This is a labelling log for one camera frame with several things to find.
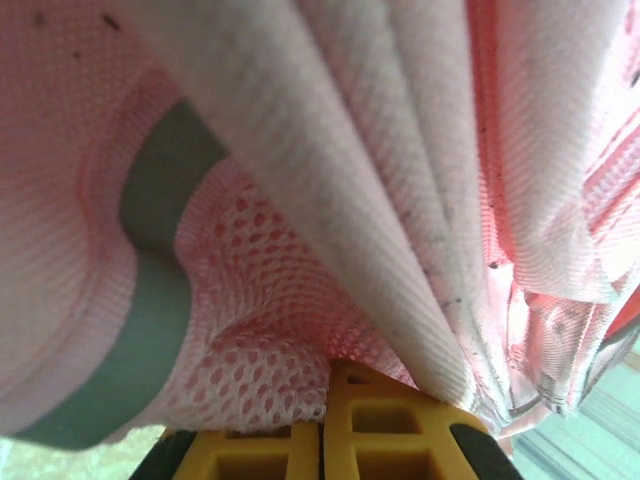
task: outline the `pink shirt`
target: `pink shirt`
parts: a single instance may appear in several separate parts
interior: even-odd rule
[[[640,283],[635,2],[50,3],[0,6],[1,433],[117,345],[122,192],[183,96],[231,155],[177,225],[175,366],[112,438],[319,419],[344,356],[507,435],[631,344],[602,347]]]

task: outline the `yellow plastic object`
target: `yellow plastic object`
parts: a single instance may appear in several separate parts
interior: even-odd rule
[[[324,426],[326,480],[477,480],[450,431],[474,416],[361,364],[333,365]]]
[[[319,480],[320,435],[315,423],[271,434],[199,433],[174,480]]]

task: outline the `pink mesh fabric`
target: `pink mesh fabric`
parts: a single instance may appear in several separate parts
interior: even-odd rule
[[[597,349],[640,283],[635,2],[113,3],[0,2],[0,431],[113,345],[120,191],[182,92],[232,157],[176,237],[175,369],[118,434],[318,419],[345,356],[508,434],[619,357]]]
[[[577,406],[638,285],[634,3],[121,4],[419,388]]]

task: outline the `pink jersey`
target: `pink jersey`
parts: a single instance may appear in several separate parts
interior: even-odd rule
[[[638,334],[635,3],[0,2],[0,433],[320,420],[338,357],[575,410]]]

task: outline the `pink fabric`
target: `pink fabric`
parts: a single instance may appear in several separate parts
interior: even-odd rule
[[[596,352],[640,283],[635,2],[115,4],[0,4],[0,432],[113,345],[120,191],[180,92],[232,158],[180,223],[175,369],[113,438],[320,418],[341,356],[509,435],[616,358]]]

